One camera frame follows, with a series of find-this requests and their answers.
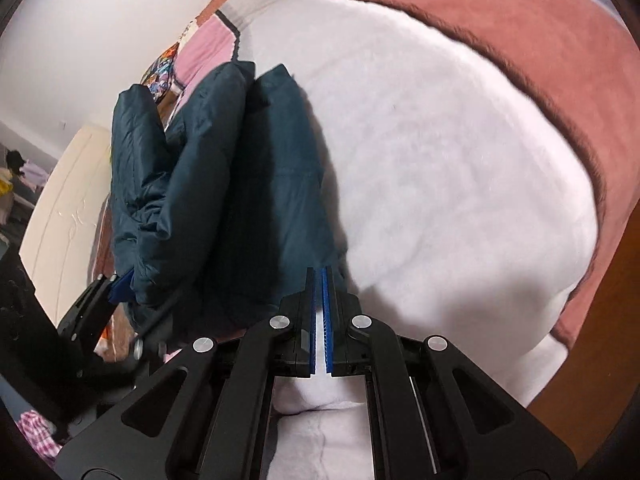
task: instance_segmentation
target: bed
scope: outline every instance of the bed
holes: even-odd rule
[[[638,200],[634,19],[626,30],[593,0],[211,0],[142,82],[168,121],[220,62],[252,60],[258,75],[285,63],[364,310],[403,335],[443,333],[526,405],[564,362]],[[362,105],[372,96],[379,106]],[[25,237],[52,320],[98,250],[108,147],[107,129],[78,132]],[[362,389],[327,381],[277,384],[276,408],[296,416],[281,422],[274,478],[296,478],[290,457],[309,449],[318,471],[345,467],[354,434],[350,478],[368,471]]]

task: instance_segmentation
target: pink checkered fabric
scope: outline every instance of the pink checkered fabric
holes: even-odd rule
[[[16,424],[33,450],[53,467],[62,446],[51,437],[47,419],[32,410],[24,412]]]

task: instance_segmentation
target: black gripper frame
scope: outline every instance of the black gripper frame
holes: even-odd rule
[[[313,370],[315,298],[331,317],[334,376],[362,375],[376,480],[565,480],[571,451],[444,338],[398,337],[360,318],[331,269],[312,269],[276,320],[242,339],[194,344],[63,447],[63,480],[257,480],[275,376]]]

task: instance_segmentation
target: dark blue puffer jacket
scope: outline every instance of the dark blue puffer jacket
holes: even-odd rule
[[[223,335],[272,315],[307,267],[336,266],[315,139],[284,66],[256,81],[252,63],[217,67],[166,133],[133,85],[112,135],[113,254],[119,275],[134,269],[136,328],[181,287],[176,330]]]

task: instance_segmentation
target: metal bolt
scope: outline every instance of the metal bolt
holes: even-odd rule
[[[360,314],[351,319],[351,324],[356,328],[369,328],[371,326],[371,318]]]
[[[142,349],[144,348],[144,343],[142,341],[142,339],[136,339],[136,343],[135,345],[133,345],[133,358],[136,361],[140,361],[140,358],[142,357]]]
[[[431,350],[435,350],[436,352],[442,352],[447,349],[447,340],[439,335],[432,336],[428,339],[427,345]]]
[[[213,341],[208,337],[201,337],[200,339],[196,339],[196,341],[193,342],[193,349],[199,354],[208,352],[212,348]]]
[[[272,328],[286,328],[289,326],[289,318],[287,316],[273,316],[269,320]]]

